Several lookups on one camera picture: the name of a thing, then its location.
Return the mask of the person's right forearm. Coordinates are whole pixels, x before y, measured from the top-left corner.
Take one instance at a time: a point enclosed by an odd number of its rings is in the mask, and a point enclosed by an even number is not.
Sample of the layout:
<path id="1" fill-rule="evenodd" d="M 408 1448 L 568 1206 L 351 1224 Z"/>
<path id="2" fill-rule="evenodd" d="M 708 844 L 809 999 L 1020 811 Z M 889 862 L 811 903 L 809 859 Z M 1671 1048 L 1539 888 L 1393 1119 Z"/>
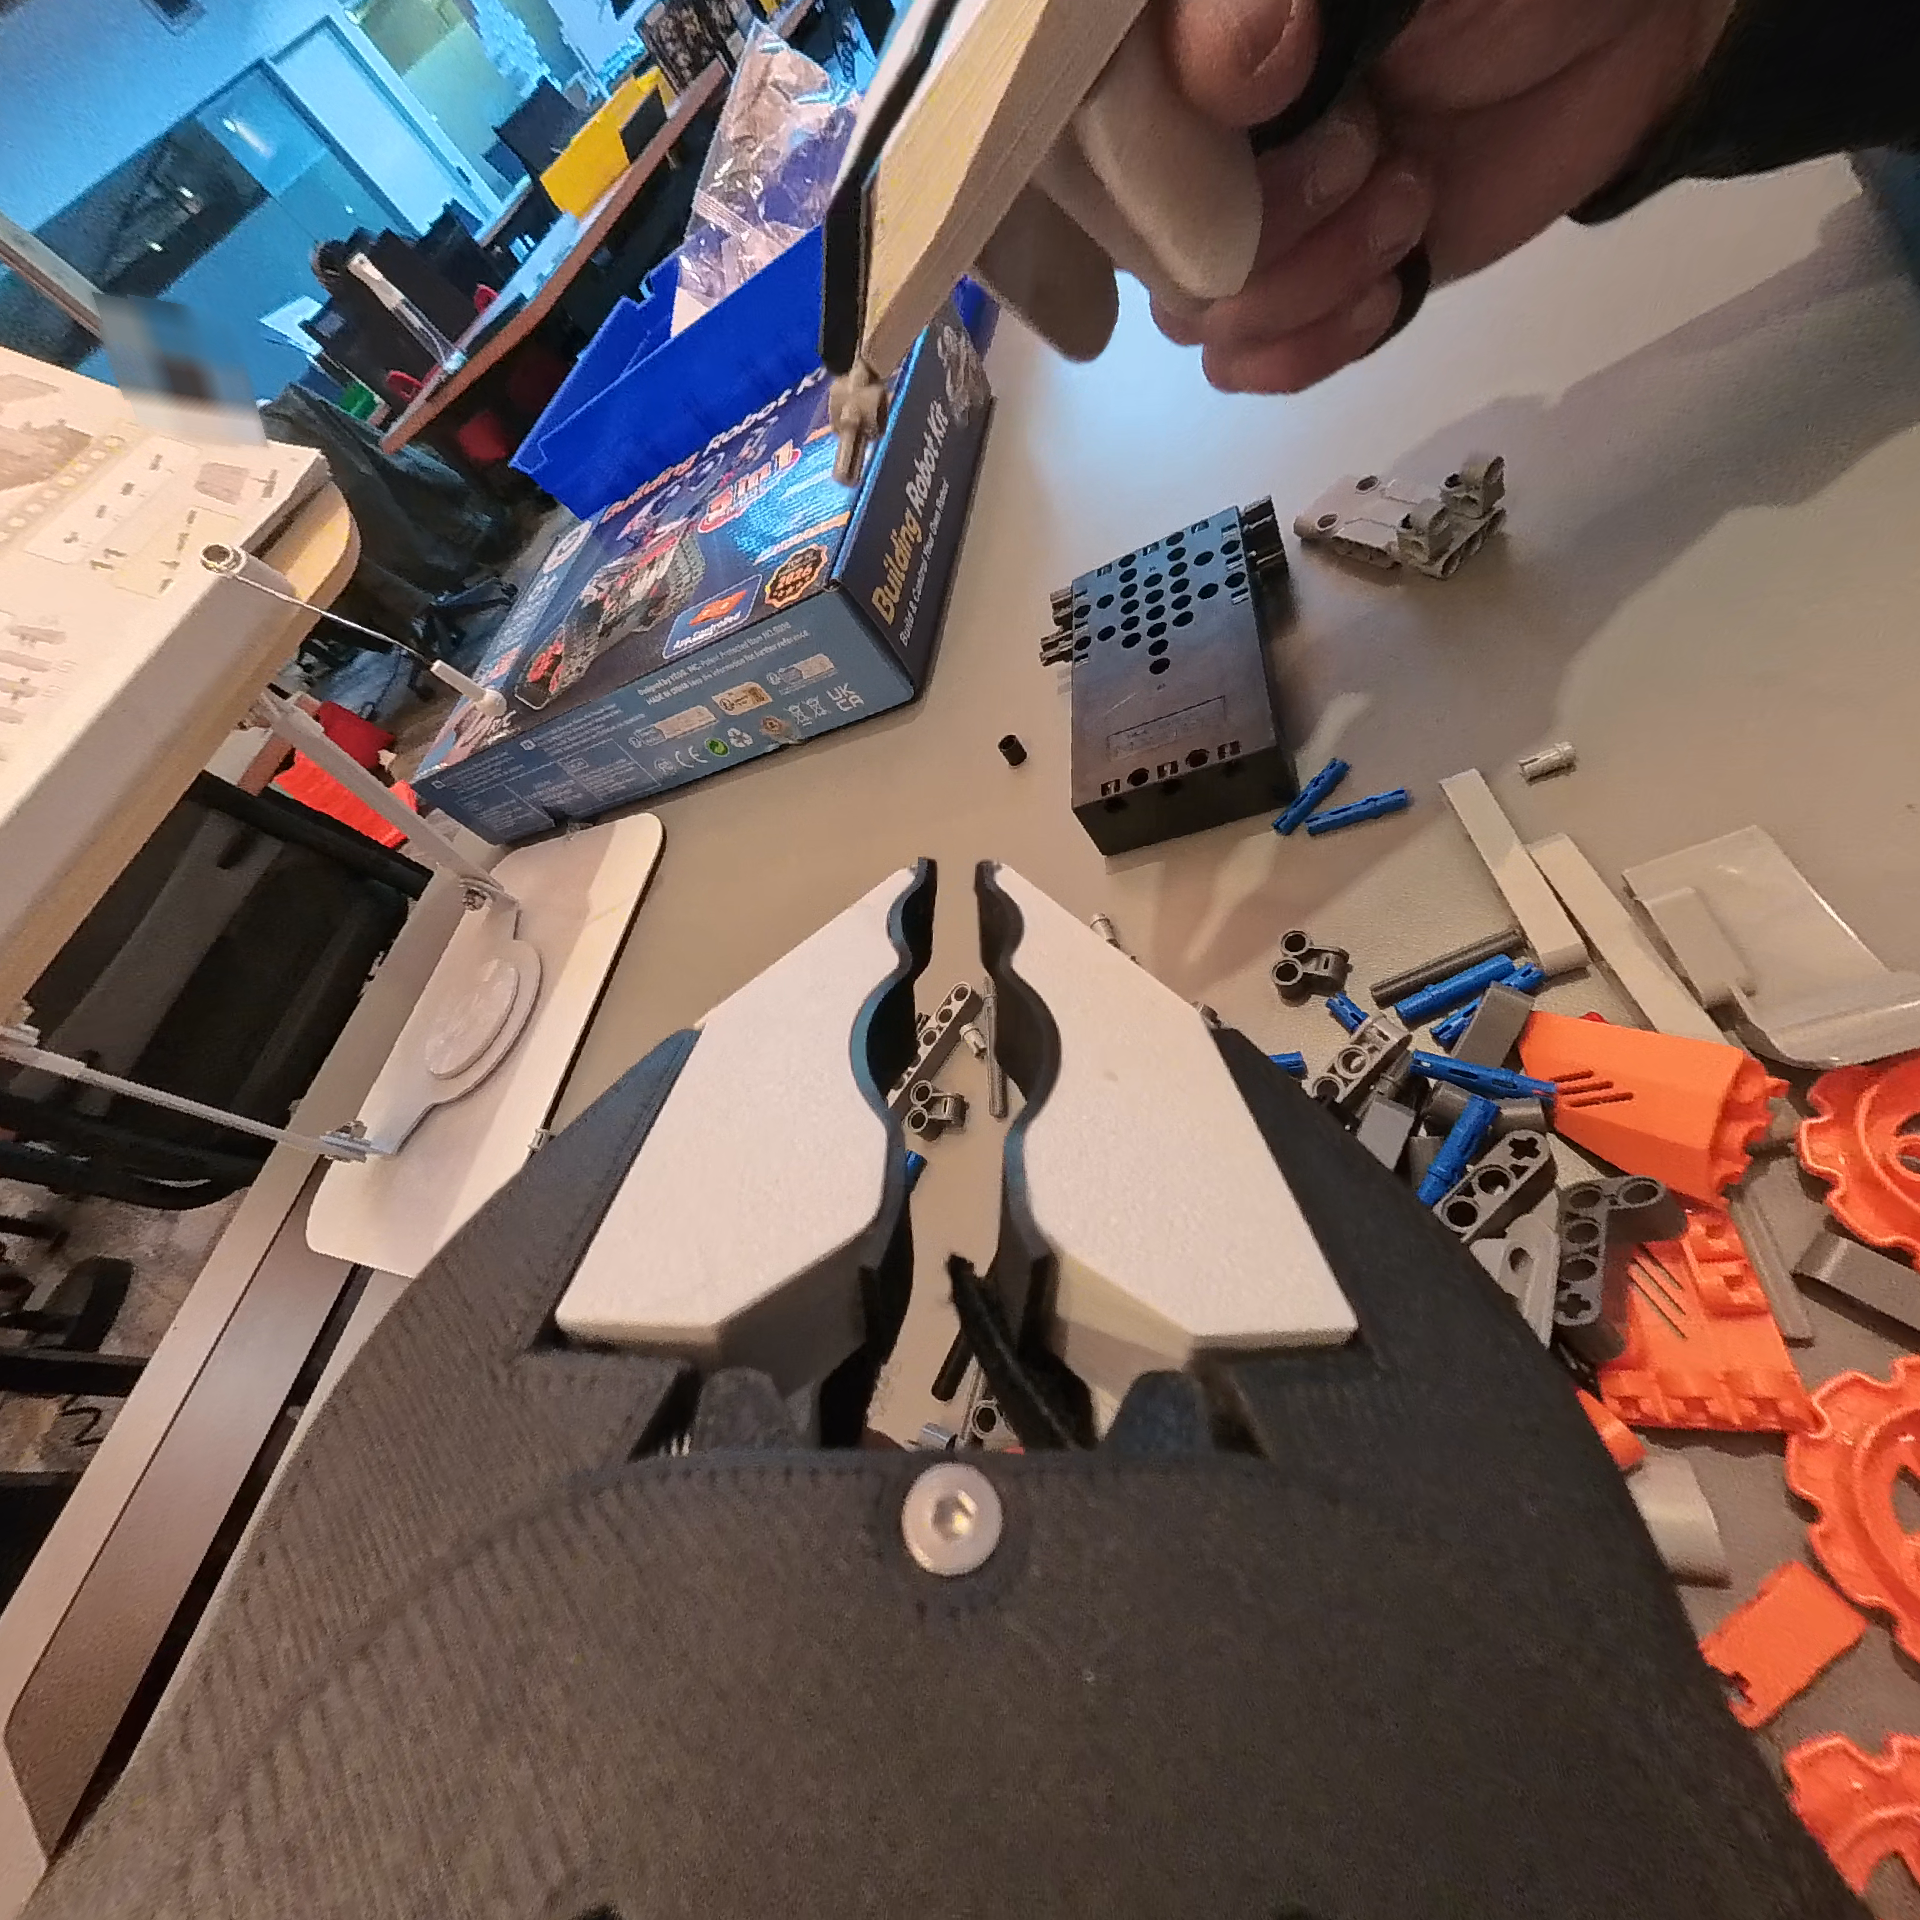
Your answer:
<path id="1" fill-rule="evenodd" d="M 1741 1 L 1676 108 L 1571 211 L 1607 223 L 1682 181 L 1917 149 L 1916 1 Z"/>

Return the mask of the red plastic object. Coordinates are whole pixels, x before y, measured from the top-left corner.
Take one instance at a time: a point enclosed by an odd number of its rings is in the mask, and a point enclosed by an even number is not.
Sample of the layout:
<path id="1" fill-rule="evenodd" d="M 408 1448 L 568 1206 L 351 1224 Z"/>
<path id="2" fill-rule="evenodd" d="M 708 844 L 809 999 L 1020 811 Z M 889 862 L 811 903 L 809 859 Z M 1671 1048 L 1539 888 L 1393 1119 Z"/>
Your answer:
<path id="1" fill-rule="evenodd" d="M 296 751 L 287 761 L 273 782 L 273 788 L 283 798 L 296 799 L 303 807 L 351 827 L 353 832 L 360 832 L 379 848 L 399 849 L 404 845 L 403 827 L 388 822 L 379 811 L 356 798 L 347 783 L 305 751 Z"/>

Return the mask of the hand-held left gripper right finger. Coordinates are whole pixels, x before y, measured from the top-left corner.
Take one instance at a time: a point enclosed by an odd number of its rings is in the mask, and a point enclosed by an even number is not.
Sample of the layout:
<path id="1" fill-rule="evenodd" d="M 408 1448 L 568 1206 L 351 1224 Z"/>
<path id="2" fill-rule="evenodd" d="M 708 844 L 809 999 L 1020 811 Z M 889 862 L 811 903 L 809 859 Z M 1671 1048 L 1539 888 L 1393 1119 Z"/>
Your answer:
<path id="1" fill-rule="evenodd" d="M 1357 1329 L 1215 1027 L 1009 862 L 977 867 L 999 1062 L 1001 1251 L 1048 1353 L 1277 1353 Z"/>

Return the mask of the orange grille panel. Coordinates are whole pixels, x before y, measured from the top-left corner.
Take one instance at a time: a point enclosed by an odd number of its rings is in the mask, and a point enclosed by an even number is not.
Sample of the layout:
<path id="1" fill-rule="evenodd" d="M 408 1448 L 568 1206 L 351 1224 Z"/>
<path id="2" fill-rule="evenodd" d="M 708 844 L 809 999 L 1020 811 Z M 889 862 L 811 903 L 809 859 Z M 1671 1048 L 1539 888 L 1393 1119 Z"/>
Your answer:
<path id="1" fill-rule="evenodd" d="M 1627 1261 L 1623 1351 L 1597 1371 L 1601 1404 L 1645 1430 L 1821 1430 L 1732 1219 L 1685 1211 L 1677 1237 Z"/>

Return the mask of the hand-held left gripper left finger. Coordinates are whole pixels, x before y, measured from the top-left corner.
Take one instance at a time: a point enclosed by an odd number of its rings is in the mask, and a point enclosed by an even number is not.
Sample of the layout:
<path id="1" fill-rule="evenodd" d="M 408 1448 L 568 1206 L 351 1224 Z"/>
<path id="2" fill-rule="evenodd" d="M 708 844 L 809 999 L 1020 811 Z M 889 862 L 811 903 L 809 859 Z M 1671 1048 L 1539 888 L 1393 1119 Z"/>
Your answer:
<path id="1" fill-rule="evenodd" d="M 905 1205 L 887 1107 L 917 1037 L 938 868 L 887 873 L 719 1001 L 555 1319 L 631 1353 L 852 1353 Z"/>

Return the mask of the clear bag of parts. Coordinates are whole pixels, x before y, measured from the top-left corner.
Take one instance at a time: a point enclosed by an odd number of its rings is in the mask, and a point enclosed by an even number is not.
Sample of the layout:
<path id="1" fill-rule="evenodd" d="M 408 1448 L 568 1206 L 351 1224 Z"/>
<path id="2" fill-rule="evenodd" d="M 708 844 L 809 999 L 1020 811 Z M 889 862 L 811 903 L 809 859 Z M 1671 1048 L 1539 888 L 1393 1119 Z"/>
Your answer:
<path id="1" fill-rule="evenodd" d="M 680 246 L 677 328 L 820 227 L 871 75 L 860 47 L 819 64 L 771 22 L 752 27 Z"/>

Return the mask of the yellow bin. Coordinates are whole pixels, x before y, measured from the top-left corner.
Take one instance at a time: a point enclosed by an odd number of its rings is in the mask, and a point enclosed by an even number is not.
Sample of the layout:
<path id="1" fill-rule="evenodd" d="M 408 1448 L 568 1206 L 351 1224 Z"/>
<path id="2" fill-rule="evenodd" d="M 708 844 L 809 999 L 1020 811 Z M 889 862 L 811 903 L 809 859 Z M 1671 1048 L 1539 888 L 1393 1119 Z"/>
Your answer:
<path id="1" fill-rule="evenodd" d="M 636 111 L 647 104 L 658 104 L 658 72 L 653 68 L 624 78 L 609 101 L 586 119 L 560 156 L 546 164 L 539 182 L 559 211 L 583 219 L 610 191 L 631 164 L 621 133 Z"/>

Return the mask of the white instruction booklet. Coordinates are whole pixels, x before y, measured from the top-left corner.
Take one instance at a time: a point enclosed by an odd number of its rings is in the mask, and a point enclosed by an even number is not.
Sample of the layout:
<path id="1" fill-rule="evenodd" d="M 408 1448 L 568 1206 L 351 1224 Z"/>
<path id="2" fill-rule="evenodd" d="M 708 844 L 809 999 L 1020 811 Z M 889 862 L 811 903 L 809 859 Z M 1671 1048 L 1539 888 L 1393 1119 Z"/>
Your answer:
<path id="1" fill-rule="evenodd" d="M 219 446 L 3 350 L 3 926 L 10 943 L 165 763 L 282 606 L 253 556 L 329 483 L 314 448 Z"/>

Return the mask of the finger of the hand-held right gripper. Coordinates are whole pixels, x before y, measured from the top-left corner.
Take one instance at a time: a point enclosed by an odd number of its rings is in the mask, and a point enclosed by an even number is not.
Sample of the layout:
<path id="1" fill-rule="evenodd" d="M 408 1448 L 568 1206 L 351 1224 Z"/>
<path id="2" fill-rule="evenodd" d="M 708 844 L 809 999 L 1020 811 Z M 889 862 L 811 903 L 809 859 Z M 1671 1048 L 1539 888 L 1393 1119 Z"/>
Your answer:
<path id="1" fill-rule="evenodd" d="M 824 368 L 834 377 L 856 368 L 869 318 L 881 160 L 945 57 L 953 22 L 967 24 L 975 12 L 964 1 L 900 5 L 881 47 L 824 214 Z"/>
<path id="2" fill-rule="evenodd" d="M 1117 51 L 1117 6 L 977 1 L 877 179 L 861 361 L 892 374 Z"/>

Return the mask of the blue robot kit box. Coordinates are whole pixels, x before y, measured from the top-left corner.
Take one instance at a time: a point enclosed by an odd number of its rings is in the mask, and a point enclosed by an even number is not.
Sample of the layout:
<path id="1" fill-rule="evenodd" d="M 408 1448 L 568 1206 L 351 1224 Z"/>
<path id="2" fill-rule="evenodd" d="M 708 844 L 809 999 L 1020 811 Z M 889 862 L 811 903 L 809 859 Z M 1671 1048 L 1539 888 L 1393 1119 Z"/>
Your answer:
<path id="1" fill-rule="evenodd" d="M 915 701 L 938 655 L 993 384 L 951 296 L 858 486 L 827 373 L 579 521 L 519 592 L 413 771 L 509 848 Z"/>

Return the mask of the black perforated building block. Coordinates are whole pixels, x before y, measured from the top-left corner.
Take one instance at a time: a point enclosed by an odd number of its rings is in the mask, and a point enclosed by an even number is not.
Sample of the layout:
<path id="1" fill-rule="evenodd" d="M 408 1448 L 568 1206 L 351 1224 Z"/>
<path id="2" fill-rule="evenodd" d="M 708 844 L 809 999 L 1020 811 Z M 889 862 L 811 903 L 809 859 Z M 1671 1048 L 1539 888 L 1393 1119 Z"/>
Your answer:
<path id="1" fill-rule="evenodd" d="M 1067 673 L 1069 801 L 1097 853 L 1156 848 L 1298 798 L 1269 657 L 1289 609 L 1269 495 L 1052 592 L 1041 657 Z"/>

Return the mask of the light grey connector piece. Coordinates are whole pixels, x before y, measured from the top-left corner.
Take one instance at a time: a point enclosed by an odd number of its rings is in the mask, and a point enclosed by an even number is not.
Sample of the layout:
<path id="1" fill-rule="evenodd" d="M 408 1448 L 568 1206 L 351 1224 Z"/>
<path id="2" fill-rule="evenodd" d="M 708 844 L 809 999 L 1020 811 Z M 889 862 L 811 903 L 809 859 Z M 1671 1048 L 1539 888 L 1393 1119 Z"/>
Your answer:
<path id="1" fill-rule="evenodd" d="M 1504 456 L 1479 454 L 1435 486 L 1345 475 L 1291 523 L 1308 547 L 1378 569 L 1451 579 L 1504 527 Z"/>

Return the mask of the grey long beams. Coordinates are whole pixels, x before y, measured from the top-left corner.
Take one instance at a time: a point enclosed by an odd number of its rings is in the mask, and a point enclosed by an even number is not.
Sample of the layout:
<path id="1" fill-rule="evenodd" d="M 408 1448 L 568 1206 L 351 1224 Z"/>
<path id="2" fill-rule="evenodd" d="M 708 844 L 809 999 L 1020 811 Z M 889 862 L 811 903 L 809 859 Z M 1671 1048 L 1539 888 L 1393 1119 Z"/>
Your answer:
<path id="1" fill-rule="evenodd" d="M 1523 844 L 1479 771 L 1448 776 L 1440 790 L 1551 977 L 1597 967 L 1643 1027 L 1681 1039 L 1724 1039 L 1576 840 L 1560 832 Z"/>

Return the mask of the blue plastic bin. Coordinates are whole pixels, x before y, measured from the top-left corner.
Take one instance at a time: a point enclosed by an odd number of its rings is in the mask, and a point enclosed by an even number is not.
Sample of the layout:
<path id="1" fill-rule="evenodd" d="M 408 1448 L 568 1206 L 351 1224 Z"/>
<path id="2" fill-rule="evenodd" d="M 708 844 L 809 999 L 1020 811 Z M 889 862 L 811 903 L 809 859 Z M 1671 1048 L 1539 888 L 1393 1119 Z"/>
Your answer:
<path id="1" fill-rule="evenodd" d="M 699 456 L 824 371 L 819 231 L 671 333 L 685 276 L 681 249 L 647 300 L 617 304 L 512 454 L 515 471 L 577 519 Z"/>

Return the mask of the orange angular part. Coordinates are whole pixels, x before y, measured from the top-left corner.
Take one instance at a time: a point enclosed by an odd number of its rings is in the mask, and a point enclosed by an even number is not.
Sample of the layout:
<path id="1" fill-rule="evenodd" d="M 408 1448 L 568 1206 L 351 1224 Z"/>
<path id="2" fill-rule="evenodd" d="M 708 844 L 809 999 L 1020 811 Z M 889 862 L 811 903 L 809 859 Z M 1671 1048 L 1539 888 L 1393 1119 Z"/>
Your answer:
<path id="1" fill-rule="evenodd" d="M 1553 1086 L 1553 1129 L 1588 1158 L 1715 1206 L 1741 1182 L 1787 1083 L 1740 1046 L 1533 1012 L 1525 1072 Z"/>

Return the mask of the white metal stand frame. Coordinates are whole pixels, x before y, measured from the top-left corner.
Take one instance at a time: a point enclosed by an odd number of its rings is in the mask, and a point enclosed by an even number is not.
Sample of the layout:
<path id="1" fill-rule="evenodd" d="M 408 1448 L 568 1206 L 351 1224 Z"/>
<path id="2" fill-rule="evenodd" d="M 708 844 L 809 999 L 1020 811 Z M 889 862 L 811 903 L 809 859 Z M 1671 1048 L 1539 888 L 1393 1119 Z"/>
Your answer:
<path id="1" fill-rule="evenodd" d="M 39 1044 L 27 1015 L 15 1015 L 5 1024 L 3 1055 L 15 1067 L 48 1072 L 82 1088 L 133 1096 L 167 1113 L 221 1124 L 277 1144 L 292 1144 L 329 1161 L 388 1158 L 401 1151 L 423 1116 L 473 1092 L 515 1048 L 522 1029 L 538 1007 L 541 952 L 519 934 L 522 903 L 472 854 L 461 853 L 442 829 L 401 799 L 392 785 L 360 765 L 296 700 L 274 688 L 263 688 L 256 696 L 253 718 L 322 765 L 384 822 L 399 827 L 403 838 L 416 853 L 423 853 L 434 871 L 465 886 L 465 907 L 473 913 L 469 929 L 477 934 L 477 957 L 456 960 L 451 987 L 432 985 L 416 1004 L 416 1015 L 426 1019 L 423 1037 L 403 1039 L 401 1057 L 423 1073 L 423 1083 L 403 1100 L 404 1116 L 392 1123 L 381 1119 L 375 1126 L 351 1119 L 322 1135 L 307 1135 L 185 1095 L 149 1088 L 50 1051 Z"/>

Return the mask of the orange flat tile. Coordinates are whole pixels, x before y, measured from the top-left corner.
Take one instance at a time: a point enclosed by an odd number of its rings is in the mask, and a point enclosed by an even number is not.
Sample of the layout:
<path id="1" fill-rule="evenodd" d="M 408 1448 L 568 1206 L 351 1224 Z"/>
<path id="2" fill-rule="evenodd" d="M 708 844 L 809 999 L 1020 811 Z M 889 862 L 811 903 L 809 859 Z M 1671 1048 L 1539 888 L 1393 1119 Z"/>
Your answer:
<path id="1" fill-rule="evenodd" d="M 1757 1729 L 1866 1636 L 1867 1619 L 1805 1563 L 1768 1572 L 1754 1597 L 1698 1640 L 1736 1720 Z"/>

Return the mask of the person's right hand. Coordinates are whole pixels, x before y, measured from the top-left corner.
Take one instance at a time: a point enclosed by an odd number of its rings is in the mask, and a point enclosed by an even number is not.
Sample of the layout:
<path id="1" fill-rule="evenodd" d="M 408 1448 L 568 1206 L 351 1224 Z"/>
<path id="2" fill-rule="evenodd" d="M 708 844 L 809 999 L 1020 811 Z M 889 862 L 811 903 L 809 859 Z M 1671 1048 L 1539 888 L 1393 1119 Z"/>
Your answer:
<path id="1" fill-rule="evenodd" d="M 1728 1 L 1419 5 L 1311 131 L 1258 157 L 1256 268 L 1212 304 L 1152 295 L 1223 392 L 1303 392 L 1412 309 L 1610 184 L 1712 57 Z"/>

